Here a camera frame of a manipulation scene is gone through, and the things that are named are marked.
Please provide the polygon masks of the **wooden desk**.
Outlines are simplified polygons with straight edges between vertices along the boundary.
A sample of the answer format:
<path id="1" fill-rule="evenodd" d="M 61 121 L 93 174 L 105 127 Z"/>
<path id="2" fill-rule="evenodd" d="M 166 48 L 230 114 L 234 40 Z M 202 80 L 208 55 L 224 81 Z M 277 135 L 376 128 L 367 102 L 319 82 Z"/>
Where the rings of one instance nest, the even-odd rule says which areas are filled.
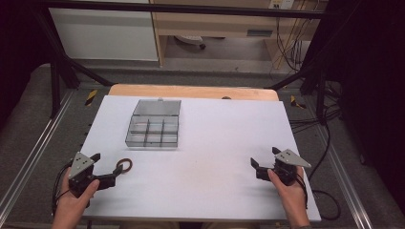
<path id="1" fill-rule="evenodd" d="M 277 10 L 269 7 L 270 0 L 149 0 L 149 2 L 152 4 Z M 291 10 L 323 11 L 328 3 L 329 0 L 294 0 Z M 310 41 L 319 25 L 317 19 L 277 19 L 218 14 L 154 12 L 152 18 L 158 37 L 185 35 L 262 38 L 276 69 L 286 66 L 287 54 L 292 49 L 293 43 Z"/>

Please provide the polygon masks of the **person's right hand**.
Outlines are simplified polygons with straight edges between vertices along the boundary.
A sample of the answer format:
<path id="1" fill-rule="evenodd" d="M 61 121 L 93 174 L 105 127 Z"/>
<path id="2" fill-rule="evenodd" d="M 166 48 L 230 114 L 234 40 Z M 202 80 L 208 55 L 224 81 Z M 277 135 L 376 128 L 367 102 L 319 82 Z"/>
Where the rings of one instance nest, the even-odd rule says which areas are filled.
<path id="1" fill-rule="evenodd" d="M 307 219 L 306 197 L 303 188 L 299 184 L 286 186 L 271 169 L 268 169 L 267 173 L 277 189 L 288 219 Z"/>

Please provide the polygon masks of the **wooden table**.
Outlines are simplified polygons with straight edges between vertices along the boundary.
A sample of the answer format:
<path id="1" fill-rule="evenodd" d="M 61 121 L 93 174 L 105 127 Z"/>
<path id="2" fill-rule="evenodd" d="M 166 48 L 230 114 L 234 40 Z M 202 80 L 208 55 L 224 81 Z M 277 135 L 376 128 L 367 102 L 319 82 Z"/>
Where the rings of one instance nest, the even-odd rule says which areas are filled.
<path id="1" fill-rule="evenodd" d="M 231 99 L 241 100 L 279 100 L 279 96 L 275 91 L 266 89 L 138 84 L 116 84 L 111 87 L 109 95 L 216 99 L 230 97 Z"/>

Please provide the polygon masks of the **person's left hand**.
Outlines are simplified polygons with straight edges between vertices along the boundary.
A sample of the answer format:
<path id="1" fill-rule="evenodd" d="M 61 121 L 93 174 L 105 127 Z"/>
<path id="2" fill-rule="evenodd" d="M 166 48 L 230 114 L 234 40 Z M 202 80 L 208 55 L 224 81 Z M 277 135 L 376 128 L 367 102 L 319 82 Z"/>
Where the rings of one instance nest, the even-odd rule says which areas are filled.
<path id="1" fill-rule="evenodd" d="M 71 168 L 68 168 L 68 171 L 63 177 L 61 186 L 63 195 L 59 198 L 57 202 L 54 220 L 58 219 L 69 219 L 74 221 L 80 220 L 88 202 L 94 196 L 99 186 L 98 179 L 92 181 L 85 189 L 84 193 L 77 198 L 70 191 L 69 187 L 70 170 Z"/>

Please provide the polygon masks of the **white chair base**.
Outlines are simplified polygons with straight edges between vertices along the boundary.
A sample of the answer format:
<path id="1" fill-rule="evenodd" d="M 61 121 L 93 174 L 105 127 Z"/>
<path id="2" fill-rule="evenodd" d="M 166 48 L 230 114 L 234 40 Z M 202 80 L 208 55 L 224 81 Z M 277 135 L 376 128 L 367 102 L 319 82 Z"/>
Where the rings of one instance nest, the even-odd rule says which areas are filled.
<path id="1" fill-rule="evenodd" d="M 201 50 L 205 49 L 205 44 L 200 36 L 176 35 L 176 38 L 186 44 L 198 46 Z"/>

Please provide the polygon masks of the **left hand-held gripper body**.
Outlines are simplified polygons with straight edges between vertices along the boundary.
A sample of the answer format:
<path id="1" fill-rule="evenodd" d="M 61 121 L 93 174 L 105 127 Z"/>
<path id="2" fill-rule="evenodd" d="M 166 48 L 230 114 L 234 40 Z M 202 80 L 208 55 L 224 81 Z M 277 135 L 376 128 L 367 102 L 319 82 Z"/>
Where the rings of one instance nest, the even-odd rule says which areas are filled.
<path id="1" fill-rule="evenodd" d="M 80 197 L 94 180 L 93 170 L 96 161 L 80 152 L 75 155 L 69 172 L 69 188 L 75 197 Z"/>

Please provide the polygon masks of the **white wall socket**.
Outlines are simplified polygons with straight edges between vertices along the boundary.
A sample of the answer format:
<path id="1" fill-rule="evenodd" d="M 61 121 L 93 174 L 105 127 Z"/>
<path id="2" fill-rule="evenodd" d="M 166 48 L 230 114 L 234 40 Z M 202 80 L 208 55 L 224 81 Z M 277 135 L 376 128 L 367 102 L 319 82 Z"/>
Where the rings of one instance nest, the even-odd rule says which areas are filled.
<path id="1" fill-rule="evenodd" d="M 294 0 L 270 0 L 269 7 L 277 10 L 290 10 Z"/>

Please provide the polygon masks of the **white cabinet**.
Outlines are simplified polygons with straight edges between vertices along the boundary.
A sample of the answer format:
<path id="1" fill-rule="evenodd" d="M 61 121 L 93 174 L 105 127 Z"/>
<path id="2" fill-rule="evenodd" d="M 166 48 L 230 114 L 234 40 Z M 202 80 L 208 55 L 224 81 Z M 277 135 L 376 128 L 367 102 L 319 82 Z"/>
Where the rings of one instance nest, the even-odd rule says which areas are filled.
<path id="1" fill-rule="evenodd" d="M 71 58 L 159 59 L 150 12 L 50 9 L 50 13 Z"/>

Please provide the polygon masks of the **clear plastic compartment box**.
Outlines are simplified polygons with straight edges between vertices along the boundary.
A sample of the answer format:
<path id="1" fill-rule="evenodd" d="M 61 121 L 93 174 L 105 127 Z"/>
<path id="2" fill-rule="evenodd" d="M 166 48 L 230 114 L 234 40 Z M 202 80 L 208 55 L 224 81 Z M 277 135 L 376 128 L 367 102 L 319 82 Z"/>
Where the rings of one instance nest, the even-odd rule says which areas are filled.
<path id="1" fill-rule="evenodd" d="M 177 148 L 180 100 L 141 99 L 130 119 L 125 143 L 135 149 Z"/>

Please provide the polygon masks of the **black curtain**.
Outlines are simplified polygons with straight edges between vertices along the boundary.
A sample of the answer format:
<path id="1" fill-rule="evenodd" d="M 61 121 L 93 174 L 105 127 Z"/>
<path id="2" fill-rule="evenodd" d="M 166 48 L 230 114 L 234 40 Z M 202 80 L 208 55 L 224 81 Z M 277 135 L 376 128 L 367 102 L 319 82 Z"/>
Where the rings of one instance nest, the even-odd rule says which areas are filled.
<path id="1" fill-rule="evenodd" d="M 31 0 L 0 0 L 0 129 L 40 65 L 48 63 L 44 34 L 32 15 Z"/>
<path id="2" fill-rule="evenodd" d="M 362 153 L 405 212 L 405 0 L 363 0 L 329 53 L 327 79 Z"/>

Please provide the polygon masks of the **black metal frame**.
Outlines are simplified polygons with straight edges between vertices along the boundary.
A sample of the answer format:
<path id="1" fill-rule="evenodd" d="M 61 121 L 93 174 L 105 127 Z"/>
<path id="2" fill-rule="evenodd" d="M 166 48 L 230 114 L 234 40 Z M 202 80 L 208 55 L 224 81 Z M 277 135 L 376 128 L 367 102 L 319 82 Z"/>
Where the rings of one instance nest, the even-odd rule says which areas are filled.
<path id="1" fill-rule="evenodd" d="M 187 14 L 211 14 L 211 15 L 235 15 L 251 17 L 274 17 L 274 18 L 306 18 L 306 19 L 334 19 L 337 14 L 319 10 L 261 10 L 243 9 L 235 7 L 214 7 L 173 4 L 149 4 L 149 3 L 122 3 L 101 1 L 74 1 L 74 0 L 32 0 L 31 10 L 40 28 L 45 33 L 51 46 L 52 60 L 52 88 L 53 88 L 53 113 L 55 116 L 59 105 L 58 76 L 66 82 L 69 88 L 79 86 L 78 78 L 74 72 L 77 69 L 103 86 L 113 86 L 114 82 L 102 78 L 89 69 L 74 61 L 65 53 L 56 30 L 52 29 L 53 22 L 48 22 L 44 12 L 48 8 L 69 10 L 111 10 L 111 11 L 141 11 L 141 12 L 164 12 L 164 13 L 187 13 Z"/>

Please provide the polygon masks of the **yellow black floor tape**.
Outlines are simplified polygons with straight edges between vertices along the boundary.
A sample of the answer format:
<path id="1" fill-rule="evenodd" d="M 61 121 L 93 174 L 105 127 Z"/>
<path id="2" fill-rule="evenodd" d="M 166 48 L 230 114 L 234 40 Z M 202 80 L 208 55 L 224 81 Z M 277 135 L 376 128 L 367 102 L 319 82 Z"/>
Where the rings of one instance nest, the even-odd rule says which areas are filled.
<path id="1" fill-rule="evenodd" d="M 97 90 L 91 90 L 84 105 L 85 106 L 91 106 L 94 98 L 96 97 L 96 94 L 97 94 Z"/>
<path id="2" fill-rule="evenodd" d="M 298 103 L 296 100 L 296 97 L 294 95 L 290 96 L 290 105 L 293 107 L 298 107 L 300 109 L 306 109 L 307 106 L 305 104 L 302 103 Z"/>

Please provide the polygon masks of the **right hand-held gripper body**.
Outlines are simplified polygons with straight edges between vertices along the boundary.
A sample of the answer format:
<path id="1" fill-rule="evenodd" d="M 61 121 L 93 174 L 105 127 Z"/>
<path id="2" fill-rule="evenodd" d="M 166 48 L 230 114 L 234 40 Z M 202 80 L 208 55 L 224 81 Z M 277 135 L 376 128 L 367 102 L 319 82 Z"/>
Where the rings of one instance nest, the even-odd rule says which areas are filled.
<path id="1" fill-rule="evenodd" d="M 286 185 L 290 186 L 297 178 L 297 167 L 310 168 L 311 164 L 301 158 L 299 155 L 286 149 L 281 153 L 274 155 L 275 163 L 273 172 Z"/>

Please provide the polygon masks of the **white table board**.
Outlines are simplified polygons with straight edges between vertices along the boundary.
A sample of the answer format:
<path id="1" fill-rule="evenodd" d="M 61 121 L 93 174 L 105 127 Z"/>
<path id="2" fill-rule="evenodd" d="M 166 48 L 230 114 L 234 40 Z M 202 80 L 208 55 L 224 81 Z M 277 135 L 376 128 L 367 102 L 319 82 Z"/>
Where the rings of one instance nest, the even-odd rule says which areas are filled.
<path id="1" fill-rule="evenodd" d="M 135 96 L 107 95 L 81 149 L 101 155 L 94 172 L 109 174 L 122 158 L 132 169 L 99 191 L 88 219 L 267 221 L 285 216 L 274 186 L 255 176 L 251 160 L 269 167 L 272 148 L 297 148 L 280 101 L 185 98 L 179 145 L 132 151 L 126 143 Z"/>

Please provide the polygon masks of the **metal floor rail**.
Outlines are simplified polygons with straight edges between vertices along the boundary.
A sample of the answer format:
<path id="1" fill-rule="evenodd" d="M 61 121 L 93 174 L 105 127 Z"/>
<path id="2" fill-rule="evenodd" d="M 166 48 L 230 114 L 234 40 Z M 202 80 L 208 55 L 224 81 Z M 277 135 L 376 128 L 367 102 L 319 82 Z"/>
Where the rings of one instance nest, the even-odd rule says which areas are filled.
<path id="1" fill-rule="evenodd" d="M 318 126 L 316 128 L 322 143 L 326 146 L 327 158 L 330 162 L 331 169 L 337 179 L 339 187 L 345 198 L 345 201 L 352 213 L 353 220 L 358 229 L 373 229 L 373 224 L 365 210 L 362 201 L 357 194 L 349 173 L 341 162 L 331 141 L 330 132 L 327 126 Z"/>
<path id="2" fill-rule="evenodd" d="M 13 180 L 10 188 L 0 200 L 0 228 L 5 223 L 7 217 L 9 216 L 15 202 L 18 200 L 22 190 L 24 189 L 28 179 L 30 178 L 33 169 L 38 163 L 39 159 L 42 157 L 48 143 L 50 142 L 53 133 L 58 127 L 61 118 L 68 109 L 72 98 L 74 97 L 76 90 L 68 90 L 60 102 L 61 108 L 56 113 L 55 117 L 51 118 L 40 137 L 36 140 L 35 145 L 31 149 L 28 157 L 26 158 L 24 164 L 19 170 L 17 176 Z"/>

